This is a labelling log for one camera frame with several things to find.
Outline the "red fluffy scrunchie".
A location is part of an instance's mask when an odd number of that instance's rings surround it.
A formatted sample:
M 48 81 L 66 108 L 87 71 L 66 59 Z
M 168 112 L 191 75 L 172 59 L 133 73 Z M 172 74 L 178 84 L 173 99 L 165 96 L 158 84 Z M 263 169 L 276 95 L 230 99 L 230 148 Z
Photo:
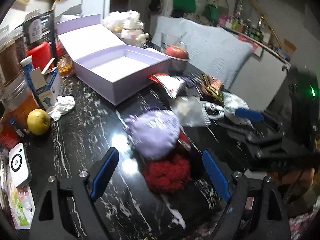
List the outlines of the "red fluffy scrunchie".
M 180 154 L 149 162 L 143 177 L 148 188 L 157 194 L 175 193 L 192 181 L 189 160 Z

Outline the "green tote bag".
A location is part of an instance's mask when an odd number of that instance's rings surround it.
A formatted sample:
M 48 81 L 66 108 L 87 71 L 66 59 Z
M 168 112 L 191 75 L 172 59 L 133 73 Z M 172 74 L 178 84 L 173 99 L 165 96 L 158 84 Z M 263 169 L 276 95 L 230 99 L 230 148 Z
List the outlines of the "green tote bag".
M 172 7 L 174 10 L 193 13 L 196 11 L 196 2 L 195 0 L 172 0 Z

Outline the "red snack packet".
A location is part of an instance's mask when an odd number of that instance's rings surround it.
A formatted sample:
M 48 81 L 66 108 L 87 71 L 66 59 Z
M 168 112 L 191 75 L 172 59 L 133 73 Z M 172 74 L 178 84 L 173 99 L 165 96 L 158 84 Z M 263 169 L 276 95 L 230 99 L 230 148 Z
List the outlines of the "red snack packet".
M 165 73 L 156 73 L 156 74 L 152 74 L 148 77 L 149 80 L 156 82 L 156 83 L 160 83 L 161 82 L 161 78 L 162 77 L 166 77 L 168 76 L 168 74 Z

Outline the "brown gold snack bag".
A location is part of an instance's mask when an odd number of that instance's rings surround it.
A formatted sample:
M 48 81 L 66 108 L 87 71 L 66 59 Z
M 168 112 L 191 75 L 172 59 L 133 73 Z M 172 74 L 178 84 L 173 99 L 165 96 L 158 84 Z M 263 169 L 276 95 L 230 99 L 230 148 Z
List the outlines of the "brown gold snack bag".
M 201 92 L 206 99 L 210 99 L 213 103 L 223 105 L 223 83 L 208 74 L 202 73 L 201 76 Z

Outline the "blue white tube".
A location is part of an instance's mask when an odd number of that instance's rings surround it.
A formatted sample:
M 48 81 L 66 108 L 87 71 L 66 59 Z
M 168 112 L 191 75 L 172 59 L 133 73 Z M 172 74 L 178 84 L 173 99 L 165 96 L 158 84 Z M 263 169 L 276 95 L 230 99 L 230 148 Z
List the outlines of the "blue white tube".
M 37 96 L 37 93 L 36 93 L 36 90 L 35 90 L 35 87 L 34 87 L 34 84 L 33 84 L 33 81 L 31 79 L 31 71 L 34 70 L 34 67 L 33 67 L 33 62 L 32 62 L 32 56 L 28 56 L 26 58 L 24 58 L 21 62 L 20 62 L 20 65 L 22 67 L 22 70 L 24 72 L 24 75 L 25 75 L 25 78 L 26 78 L 26 81 L 28 83 L 28 86 L 30 87 L 32 93 L 33 93 L 33 96 L 34 98 L 36 99 L 36 101 L 39 100 L 38 96 Z

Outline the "yellow apple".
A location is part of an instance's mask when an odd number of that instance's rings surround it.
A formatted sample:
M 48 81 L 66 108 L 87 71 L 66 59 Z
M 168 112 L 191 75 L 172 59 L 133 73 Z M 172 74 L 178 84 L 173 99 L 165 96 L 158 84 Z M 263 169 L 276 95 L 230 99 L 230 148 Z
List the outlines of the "yellow apple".
M 50 127 L 50 117 L 42 109 L 35 109 L 28 114 L 27 125 L 34 135 L 43 135 Z

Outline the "silver purple snack packet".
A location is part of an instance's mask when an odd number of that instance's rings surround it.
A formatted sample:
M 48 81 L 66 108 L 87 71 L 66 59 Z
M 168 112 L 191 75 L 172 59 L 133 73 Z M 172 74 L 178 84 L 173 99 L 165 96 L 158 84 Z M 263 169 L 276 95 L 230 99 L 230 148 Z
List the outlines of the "silver purple snack packet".
M 185 88 L 193 88 L 195 84 L 185 76 L 166 76 L 159 83 L 171 99 L 175 99 Z

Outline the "white patterned snack bag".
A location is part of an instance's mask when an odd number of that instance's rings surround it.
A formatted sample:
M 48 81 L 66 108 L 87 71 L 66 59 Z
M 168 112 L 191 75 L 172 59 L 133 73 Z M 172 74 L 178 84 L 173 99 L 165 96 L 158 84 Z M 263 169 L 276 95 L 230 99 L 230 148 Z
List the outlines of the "white patterned snack bag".
M 252 126 L 249 119 L 237 117 L 235 114 L 235 111 L 239 108 L 249 110 L 249 107 L 244 100 L 229 92 L 223 92 L 222 99 L 225 117 L 236 125 Z

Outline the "clear plastic bag of snacks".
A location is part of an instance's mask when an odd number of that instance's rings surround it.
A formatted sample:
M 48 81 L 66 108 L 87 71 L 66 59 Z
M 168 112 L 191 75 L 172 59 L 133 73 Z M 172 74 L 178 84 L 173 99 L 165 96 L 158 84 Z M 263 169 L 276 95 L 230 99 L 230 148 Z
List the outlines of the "clear plastic bag of snacks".
M 129 11 L 111 12 L 102 20 L 102 25 L 113 33 L 120 33 L 124 28 L 124 21 L 129 17 Z

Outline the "dark lidded jar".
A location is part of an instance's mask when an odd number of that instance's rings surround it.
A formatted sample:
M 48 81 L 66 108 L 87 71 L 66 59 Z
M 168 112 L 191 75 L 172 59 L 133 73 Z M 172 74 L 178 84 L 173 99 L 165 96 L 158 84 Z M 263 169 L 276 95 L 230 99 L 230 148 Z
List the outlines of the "dark lidded jar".
M 41 10 L 36 9 L 25 16 L 23 30 L 28 50 L 42 43 Z

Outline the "lavender drawstring pouch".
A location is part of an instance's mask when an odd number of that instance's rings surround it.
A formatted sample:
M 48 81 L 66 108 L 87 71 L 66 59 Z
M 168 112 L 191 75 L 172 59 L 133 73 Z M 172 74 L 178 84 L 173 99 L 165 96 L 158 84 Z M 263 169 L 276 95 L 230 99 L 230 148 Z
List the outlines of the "lavender drawstring pouch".
M 124 130 L 133 148 L 147 160 L 161 160 L 175 147 L 180 136 L 180 123 L 176 114 L 152 106 L 141 115 L 129 115 Z

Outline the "clear plastic pillow bag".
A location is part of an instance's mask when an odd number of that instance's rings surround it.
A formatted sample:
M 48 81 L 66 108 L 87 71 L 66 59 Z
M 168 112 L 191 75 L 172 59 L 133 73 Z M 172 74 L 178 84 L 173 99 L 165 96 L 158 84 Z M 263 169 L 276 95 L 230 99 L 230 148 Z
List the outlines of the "clear plastic pillow bag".
M 179 96 L 169 100 L 170 108 L 178 117 L 183 127 L 208 127 L 211 121 L 200 98 L 195 96 Z

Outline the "white cabinet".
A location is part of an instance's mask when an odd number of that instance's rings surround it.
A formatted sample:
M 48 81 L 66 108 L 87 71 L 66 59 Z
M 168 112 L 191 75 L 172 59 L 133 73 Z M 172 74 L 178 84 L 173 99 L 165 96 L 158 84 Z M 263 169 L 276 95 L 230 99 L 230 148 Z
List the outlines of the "white cabinet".
M 291 64 L 255 39 L 233 29 L 224 29 L 237 38 L 257 45 L 229 90 L 244 99 L 251 109 L 264 110 L 282 85 Z

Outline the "red plastic container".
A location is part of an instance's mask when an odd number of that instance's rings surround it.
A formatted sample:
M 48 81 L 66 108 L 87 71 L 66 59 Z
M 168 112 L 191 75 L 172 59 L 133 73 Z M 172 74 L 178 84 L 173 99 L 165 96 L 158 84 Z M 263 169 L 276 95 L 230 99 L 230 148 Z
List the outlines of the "red plastic container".
M 42 42 L 40 45 L 27 51 L 28 56 L 32 56 L 34 68 L 44 70 L 45 66 L 52 59 L 52 53 L 48 42 Z

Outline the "cream cartoon water bottle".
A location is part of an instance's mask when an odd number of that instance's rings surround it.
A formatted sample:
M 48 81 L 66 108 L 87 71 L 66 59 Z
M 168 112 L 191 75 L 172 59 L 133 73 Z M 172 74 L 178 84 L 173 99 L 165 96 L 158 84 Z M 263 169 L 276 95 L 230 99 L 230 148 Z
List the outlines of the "cream cartoon water bottle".
M 149 33 L 144 32 L 145 24 L 137 11 L 122 12 L 120 39 L 128 45 L 143 47 L 148 41 Z

